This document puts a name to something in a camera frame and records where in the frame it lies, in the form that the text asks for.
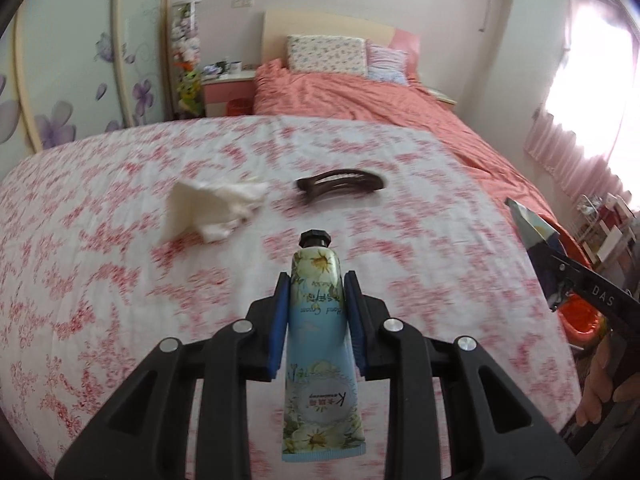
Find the person right hand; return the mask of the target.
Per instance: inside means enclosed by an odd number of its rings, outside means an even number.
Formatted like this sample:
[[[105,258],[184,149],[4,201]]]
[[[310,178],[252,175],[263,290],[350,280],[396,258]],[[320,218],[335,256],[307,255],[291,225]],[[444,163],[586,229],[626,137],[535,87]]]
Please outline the person right hand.
[[[605,336],[597,346],[585,380],[582,400],[575,413],[577,425],[586,426],[588,422],[598,424],[602,418],[603,404],[613,400],[615,403],[638,401],[640,396],[639,374],[629,377],[616,389],[608,372],[611,361],[610,336]]]

